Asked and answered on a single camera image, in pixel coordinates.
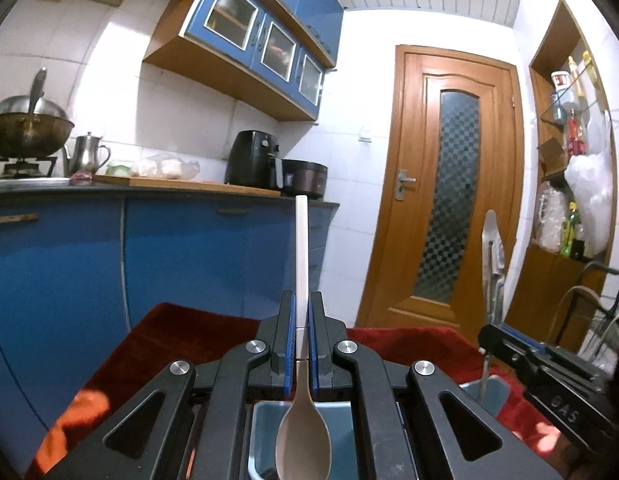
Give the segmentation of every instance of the white tiled wall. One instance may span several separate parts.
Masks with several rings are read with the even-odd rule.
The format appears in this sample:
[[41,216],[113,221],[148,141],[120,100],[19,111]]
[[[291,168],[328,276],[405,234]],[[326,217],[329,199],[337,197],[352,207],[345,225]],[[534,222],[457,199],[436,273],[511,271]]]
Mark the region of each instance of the white tiled wall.
[[[619,161],[619,42],[609,28],[608,23],[591,0],[565,0],[580,26],[592,55],[598,65],[599,75],[605,87],[611,111],[614,137],[616,142],[617,160]],[[549,27],[549,23],[558,5],[558,0],[521,0],[521,7],[513,26],[516,43],[519,47],[523,63],[528,66]],[[525,72],[528,92],[527,105],[530,106],[528,115],[533,115],[533,94],[529,73]],[[538,134],[535,124],[528,140],[531,147],[526,159],[526,168],[536,174],[538,168],[537,141]],[[618,164],[618,202],[614,245],[611,252],[610,265],[619,268],[619,164]],[[536,179],[527,180],[526,186],[529,198],[533,200],[536,190]],[[526,229],[531,230],[533,209],[528,209],[529,215],[521,220]],[[605,283],[603,294],[611,298],[615,296],[618,287],[616,278],[609,278]]]
[[27,93],[46,66],[46,97],[67,110],[72,137],[101,136],[119,160],[176,153],[200,163],[197,180],[222,181],[221,158],[236,132],[277,134],[278,122],[142,63],[168,2],[125,0],[114,9],[89,0],[19,0],[0,27],[0,100]]
[[[325,78],[318,124],[282,123],[280,141],[288,158],[321,162],[329,168],[325,199],[341,206],[330,227],[320,288],[330,316],[348,326],[356,320],[376,231],[398,44],[449,48],[507,61],[518,67],[525,84],[525,66],[511,28],[418,10],[345,13],[337,70]],[[525,121],[528,137],[529,117]],[[362,130],[371,136],[371,143],[359,142]],[[526,158],[530,151],[527,142]],[[519,234],[524,232],[523,224]],[[518,241],[510,268],[520,268],[516,258],[525,254],[524,249]],[[518,273],[508,276],[509,290],[517,277]]]

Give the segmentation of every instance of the door frame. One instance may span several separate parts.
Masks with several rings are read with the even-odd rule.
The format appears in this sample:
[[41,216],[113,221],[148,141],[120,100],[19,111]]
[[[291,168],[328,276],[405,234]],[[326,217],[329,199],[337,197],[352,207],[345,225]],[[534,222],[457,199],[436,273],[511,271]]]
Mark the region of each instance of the door frame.
[[513,245],[516,240],[516,229],[518,227],[519,217],[521,214],[521,200],[523,197],[523,168],[525,164],[525,123],[523,120],[521,84],[518,79],[517,68],[505,61],[478,56],[477,54],[469,54],[458,50],[449,50],[430,46],[397,45],[394,71],[394,97],[392,101],[391,125],[389,128],[389,147],[387,149],[387,161],[385,163],[385,178],[383,180],[381,207],[379,210],[379,220],[376,227],[374,244],[371,250],[371,258],[369,259],[369,269],[365,279],[365,288],[363,289],[361,306],[356,317],[356,327],[369,326],[368,321],[371,315],[376,283],[381,271],[382,256],[385,250],[387,231],[389,230],[391,205],[394,200],[394,184],[396,180],[395,173],[398,168],[398,150],[400,148],[400,133],[402,129],[404,104],[403,86],[405,80],[405,57],[411,54],[416,54],[417,56],[449,57],[451,59],[471,61],[507,70],[510,73],[510,77],[512,79],[514,105],[514,197],[512,201],[512,216],[510,218],[510,226],[508,229],[509,235],[505,240],[503,240],[503,243],[507,247],[513,249]]

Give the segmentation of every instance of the metal screw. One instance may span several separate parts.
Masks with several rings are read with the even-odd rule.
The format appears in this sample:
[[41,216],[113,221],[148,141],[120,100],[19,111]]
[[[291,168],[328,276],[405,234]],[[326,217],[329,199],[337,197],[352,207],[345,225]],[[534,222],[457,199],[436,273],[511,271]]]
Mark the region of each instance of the metal screw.
[[189,363],[187,361],[174,361],[170,365],[170,372],[174,375],[183,375],[189,371]]
[[260,339],[252,339],[245,345],[245,349],[251,354],[260,354],[260,352],[266,349],[266,344]]
[[341,341],[336,348],[339,352],[343,352],[344,354],[353,354],[358,350],[358,345],[354,341],[344,340]]
[[436,370],[433,364],[429,361],[418,361],[414,363],[414,371],[419,375],[432,375]]

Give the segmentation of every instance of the door glass panel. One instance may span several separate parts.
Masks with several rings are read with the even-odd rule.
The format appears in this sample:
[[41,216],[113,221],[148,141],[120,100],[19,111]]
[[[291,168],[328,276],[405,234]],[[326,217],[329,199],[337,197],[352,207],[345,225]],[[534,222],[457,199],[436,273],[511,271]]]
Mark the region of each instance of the door glass panel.
[[295,50],[296,43],[272,22],[261,62],[275,74],[289,81]]
[[245,50],[257,12],[248,0],[216,0],[205,27]]
[[478,98],[441,93],[441,131],[432,214],[412,295],[449,303],[474,210],[480,149]]
[[318,93],[323,73],[314,62],[303,56],[303,69],[301,72],[301,95],[306,97],[313,105],[318,105]]

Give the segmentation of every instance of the blue gripper pad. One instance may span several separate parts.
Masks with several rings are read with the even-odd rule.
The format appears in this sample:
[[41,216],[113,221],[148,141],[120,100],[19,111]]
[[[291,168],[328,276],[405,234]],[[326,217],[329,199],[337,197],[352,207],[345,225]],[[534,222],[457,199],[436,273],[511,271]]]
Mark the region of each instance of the blue gripper pad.
[[285,382],[283,394],[289,399],[292,394],[292,382],[294,380],[294,363],[296,362],[296,295],[292,294],[292,307],[290,309],[290,324],[287,328],[287,347],[285,349]]
[[535,341],[531,337],[526,336],[524,333],[519,332],[515,328],[512,328],[511,326],[506,325],[505,323],[502,323],[500,325],[500,329],[506,334],[509,334],[510,336],[515,337],[516,339],[522,341],[527,346],[534,348],[538,350],[539,352],[545,353],[545,346],[542,343]]
[[308,301],[308,326],[309,326],[309,389],[313,398],[318,394],[318,348],[316,345],[316,324],[314,323],[314,309],[311,304],[311,295]]

